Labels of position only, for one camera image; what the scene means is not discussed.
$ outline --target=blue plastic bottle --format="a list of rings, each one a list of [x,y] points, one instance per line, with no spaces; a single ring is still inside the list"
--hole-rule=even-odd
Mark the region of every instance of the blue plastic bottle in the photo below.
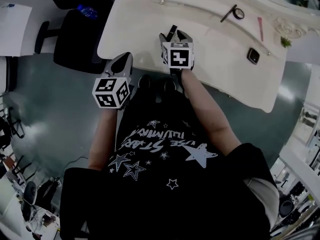
[[[86,17],[96,20],[98,17],[98,13],[95,9],[89,6],[84,6],[83,4],[79,4],[77,9]]]

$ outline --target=black shoe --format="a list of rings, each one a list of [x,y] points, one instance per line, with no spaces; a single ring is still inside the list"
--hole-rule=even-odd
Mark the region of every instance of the black shoe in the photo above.
[[[172,79],[168,79],[164,83],[164,92],[174,92],[177,90],[177,86]]]
[[[151,87],[151,79],[150,76],[145,74],[139,79],[138,88],[149,89]]]

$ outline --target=pink pen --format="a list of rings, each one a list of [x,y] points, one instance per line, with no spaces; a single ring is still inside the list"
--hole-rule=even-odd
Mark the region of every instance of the pink pen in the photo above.
[[[264,41],[264,29],[262,27],[262,18],[258,17],[258,21],[259,21],[259,27],[260,27],[260,36],[261,36],[261,41]]]

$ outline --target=forearm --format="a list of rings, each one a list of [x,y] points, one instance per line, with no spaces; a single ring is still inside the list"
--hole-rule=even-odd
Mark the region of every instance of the forearm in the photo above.
[[[116,109],[103,109],[89,152],[89,169],[101,171],[115,151]]]
[[[227,117],[191,70],[184,69],[181,80],[194,112],[211,143],[227,156],[241,144],[232,131]]]

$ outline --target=cube with qr marker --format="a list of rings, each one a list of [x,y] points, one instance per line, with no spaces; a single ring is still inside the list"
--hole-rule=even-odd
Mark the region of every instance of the cube with qr marker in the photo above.
[[[163,42],[163,62],[170,69],[191,69],[194,65],[194,44],[192,42]]]
[[[120,109],[130,95],[126,77],[97,78],[92,95],[101,109]]]

